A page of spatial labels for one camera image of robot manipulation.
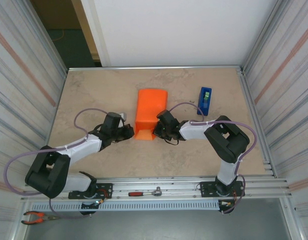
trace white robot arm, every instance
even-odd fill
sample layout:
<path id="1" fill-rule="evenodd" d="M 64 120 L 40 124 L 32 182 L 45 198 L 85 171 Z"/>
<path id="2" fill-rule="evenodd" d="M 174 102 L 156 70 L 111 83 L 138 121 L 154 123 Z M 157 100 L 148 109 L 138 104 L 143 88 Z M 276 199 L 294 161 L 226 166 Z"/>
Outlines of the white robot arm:
<path id="1" fill-rule="evenodd" d="M 95 178 L 85 172 L 69 174 L 68 169 L 75 162 L 103 150 L 111 143 L 118 143 L 134 136 L 133 128 L 129 124 L 125 125 L 124 119 L 123 113 L 109 112 L 104 123 L 90 131 L 88 137 L 86 136 L 87 139 L 84 137 L 58 147 L 64 150 L 39 153 L 25 177 L 25 183 L 49 198 L 66 191 L 84 192 L 87 197 L 94 195 Z M 51 147 L 44 146 L 41 149 L 51 149 Z"/>
<path id="2" fill-rule="evenodd" d="M 226 196 L 237 179 L 237 165 L 240 156 L 246 151 L 250 140 L 235 124 L 182 121 L 179 123 L 168 110 L 157 115 L 158 123 L 154 135 L 166 142 L 174 139 L 185 141 L 190 139 L 208 140 L 221 158 L 221 166 L 216 177 L 216 188 L 221 196 Z M 216 121 L 230 121 L 220 116 Z"/>

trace marble-patterned surface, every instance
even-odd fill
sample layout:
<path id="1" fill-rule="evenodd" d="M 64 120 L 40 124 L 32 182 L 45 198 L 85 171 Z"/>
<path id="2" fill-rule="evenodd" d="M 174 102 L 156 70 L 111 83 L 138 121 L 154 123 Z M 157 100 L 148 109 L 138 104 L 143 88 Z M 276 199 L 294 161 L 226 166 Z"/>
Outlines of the marble-patterned surface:
<path id="1" fill-rule="evenodd" d="M 50 146 L 70 143 L 83 136 L 73 126 L 75 115 L 85 108 L 100 108 L 108 112 L 126 112 L 127 123 L 134 124 L 137 93 L 143 88 L 168 91 L 167 108 L 180 102 L 198 101 L 201 87 L 211 87 L 212 99 L 206 120 L 226 115 L 233 121 L 249 124 L 249 112 L 234 68 L 121 69 L 70 71 L 61 97 L 50 138 Z M 182 105 L 173 110 L 179 120 L 196 119 L 196 109 Z M 78 124 L 92 130 L 103 122 L 105 115 L 87 111 Z M 248 130 L 251 142 L 254 140 Z M 216 175 L 220 159 L 206 140 L 188 140 L 178 146 L 154 141 L 130 139 L 112 144 L 102 152 L 75 163 L 71 172 L 85 171 L 95 177 L 171 177 Z M 264 174 L 259 146 L 244 158 L 240 173 Z"/>

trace orange block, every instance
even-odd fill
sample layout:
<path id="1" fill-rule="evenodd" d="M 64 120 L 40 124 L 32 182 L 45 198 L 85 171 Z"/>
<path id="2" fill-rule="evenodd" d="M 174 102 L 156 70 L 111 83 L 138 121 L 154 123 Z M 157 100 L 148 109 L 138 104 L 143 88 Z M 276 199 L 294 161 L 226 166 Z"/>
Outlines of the orange block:
<path id="1" fill-rule="evenodd" d="M 138 91 L 135 135 L 138 140 L 153 140 L 157 115 L 166 109 L 168 93 L 162 89 L 141 89 Z"/>

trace metal mounting plate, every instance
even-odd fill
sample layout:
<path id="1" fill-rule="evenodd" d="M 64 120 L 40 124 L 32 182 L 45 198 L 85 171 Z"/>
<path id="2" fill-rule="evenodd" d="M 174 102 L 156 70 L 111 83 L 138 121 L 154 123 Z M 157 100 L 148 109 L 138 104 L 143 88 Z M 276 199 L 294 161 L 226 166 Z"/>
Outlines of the metal mounting plate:
<path id="1" fill-rule="evenodd" d="M 112 193 L 113 193 L 113 184 L 112 183 L 97 183 L 96 188 L 99 189 L 104 189 L 108 196 L 108 199 L 112 198 Z M 85 197 L 83 192 L 81 191 L 72 191 L 68 194 L 68 199 L 105 199 L 105 193 L 103 191 L 98 191 L 96 190 L 96 193 L 92 197 Z"/>
<path id="2" fill-rule="evenodd" d="M 233 192 L 236 191 L 238 197 L 241 196 L 243 192 L 243 182 L 236 181 L 232 187 L 230 193 L 226 196 L 220 195 L 216 189 L 215 181 L 202 181 L 200 183 L 200 190 L 203 198 L 210 198 L 210 197 L 233 197 Z"/>

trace blue box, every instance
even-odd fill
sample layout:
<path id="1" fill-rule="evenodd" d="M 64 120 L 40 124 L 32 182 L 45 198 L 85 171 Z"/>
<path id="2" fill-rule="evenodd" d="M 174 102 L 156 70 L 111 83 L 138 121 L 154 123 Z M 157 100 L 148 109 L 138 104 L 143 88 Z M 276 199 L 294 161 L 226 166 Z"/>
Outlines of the blue box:
<path id="1" fill-rule="evenodd" d="M 204 100 L 204 96 L 206 93 L 209 93 L 209 97 L 207 99 L 207 102 Z M 198 107 L 203 112 L 204 116 L 208 115 L 209 112 L 209 105 L 210 105 L 210 99 L 212 98 L 212 89 L 209 87 L 202 87 L 199 94 L 199 100 L 198 100 Z"/>

